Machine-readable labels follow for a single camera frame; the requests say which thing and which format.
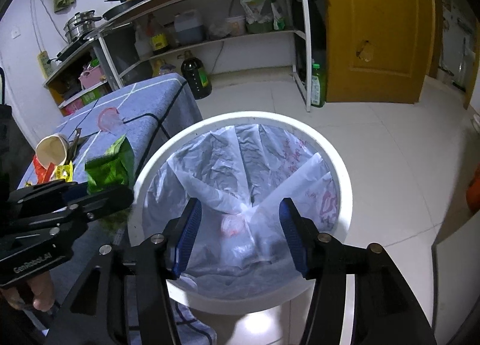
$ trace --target trash can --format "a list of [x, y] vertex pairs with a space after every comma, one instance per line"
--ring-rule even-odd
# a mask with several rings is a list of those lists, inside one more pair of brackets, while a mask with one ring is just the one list
[[214, 314], [266, 310], [312, 285], [295, 270], [281, 229], [284, 197], [341, 242], [352, 215], [349, 174], [334, 147], [304, 123], [260, 111], [183, 130], [148, 161], [134, 190], [132, 245], [161, 233], [190, 197], [202, 203], [187, 269], [167, 286], [172, 299]]

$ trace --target blue gripper pad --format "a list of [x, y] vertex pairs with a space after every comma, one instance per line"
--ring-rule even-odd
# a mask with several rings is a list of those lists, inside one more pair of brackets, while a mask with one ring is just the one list
[[177, 278], [187, 268], [201, 220], [202, 204], [198, 199], [191, 198], [185, 206], [183, 214], [178, 219], [175, 230], [169, 240], [169, 245], [170, 243], [173, 245], [169, 246], [173, 264], [171, 271]]
[[313, 244], [311, 235], [291, 198], [280, 202], [278, 212], [295, 269], [305, 277], [309, 271], [308, 248]]

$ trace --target pink box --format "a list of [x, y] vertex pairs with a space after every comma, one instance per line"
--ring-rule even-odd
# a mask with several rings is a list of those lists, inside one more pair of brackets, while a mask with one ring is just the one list
[[81, 98], [73, 100], [71, 103], [65, 106], [65, 111], [67, 115], [73, 114], [75, 111], [81, 109], [83, 107], [83, 101]]
[[80, 77], [80, 83], [84, 89], [88, 89], [94, 85], [97, 85], [104, 78], [103, 70], [100, 66], [95, 66], [93, 69], [84, 70]]

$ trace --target wall socket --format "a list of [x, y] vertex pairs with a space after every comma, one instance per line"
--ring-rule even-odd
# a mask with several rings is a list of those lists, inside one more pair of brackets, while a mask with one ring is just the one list
[[15, 26], [13, 29], [11, 29], [11, 39], [15, 39], [16, 37], [20, 36], [20, 29]]

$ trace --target white trash can rim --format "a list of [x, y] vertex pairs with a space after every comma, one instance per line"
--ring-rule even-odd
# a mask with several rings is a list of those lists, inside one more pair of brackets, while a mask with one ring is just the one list
[[[340, 196], [338, 221], [332, 234], [340, 242], [345, 242], [352, 217], [353, 195], [347, 168], [336, 149], [318, 131], [291, 117], [263, 111], [242, 111], [218, 115], [195, 123], [168, 140], [150, 158], [142, 169], [134, 187], [135, 199], [128, 223], [128, 233], [132, 246], [139, 245], [145, 238], [150, 237], [145, 236], [143, 233], [143, 205], [152, 180], [167, 159], [199, 135], [222, 127], [242, 124], [262, 124], [282, 128], [297, 138], [307, 141], [318, 151], [330, 168], [337, 187], [337, 194]], [[307, 281], [300, 277], [268, 294], [243, 300], [222, 300], [211, 299], [185, 291], [178, 287], [175, 282], [167, 280], [169, 294], [172, 299], [196, 310], [225, 315], [247, 314], [267, 310], [292, 300], [306, 291], [312, 284], [313, 281]]]

